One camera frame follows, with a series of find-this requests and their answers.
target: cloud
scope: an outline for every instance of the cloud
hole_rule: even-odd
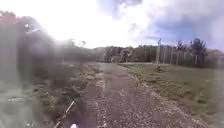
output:
[[[199,37],[209,47],[221,48],[223,3],[222,0],[142,0],[135,6],[121,4],[118,12],[122,21],[134,25],[133,33],[143,42],[150,37],[162,37],[169,43],[178,39],[189,42]]]

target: treeline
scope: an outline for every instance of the treeline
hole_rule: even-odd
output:
[[[107,47],[101,56],[105,62],[113,56],[120,56],[121,51],[127,50],[131,55],[128,62],[156,62],[176,64],[191,67],[224,68],[224,53],[217,49],[207,49],[206,43],[196,38],[190,43],[183,43],[181,40],[176,46],[171,45],[140,45],[136,48]]]

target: fence post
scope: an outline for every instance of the fence post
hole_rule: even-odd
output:
[[[172,61],[173,61],[173,46],[172,46],[172,50],[171,50],[171,58],[170,58],[170,64],[172,64]]]
[[[165,64],[165,59],[166,59],[166,47],[167,46],[165,46],[164,55],[163,55],[163,64]]]
[[[158,66],[158,64],[159,64],[160,44],[161,44],[161,38],[159,39],[159,41],[158,41],[158,46],[157,46],[156,66]]]
[[[177,51],[176,65],[178,65],[178,61],[179,61],[179,51]]]
[[[198,64],[198,56],[197,55],[195,56],[195,64],[196,65]]]

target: dry grass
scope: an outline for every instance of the dry grass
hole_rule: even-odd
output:
[[[95,79],[95,74],[87,65],[58,67],[47,79],[33,81],[33,92],[43,111],[56,121],[74,99],[81,97],[88,82]]]
[[[217,113],[213,90],[215,83],[223,81],[223,70],[152,65],[122,65],[141,81],[148,83],[163,97],[176,101],[177,105],[192,115],[200,116],[211,123]]]

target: vegetation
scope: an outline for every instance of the vegetation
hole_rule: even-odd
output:
[[[54,121],[61,118],[69,104],[81,97],[83,89],[95,79],[95,72],[87,65],[59,66],[54,75],[33,76],[29,88],[42,106],[44,113]]]
[[[139,80],[152,86],[161,96],[176,101],[186,112],[198,115],[208,123],[214,121],[217,102],[212,90],[216,81],[222,81],[224,71],[172,65],[161,65],[159,71],[152,65],[123,64],[123,66]]]

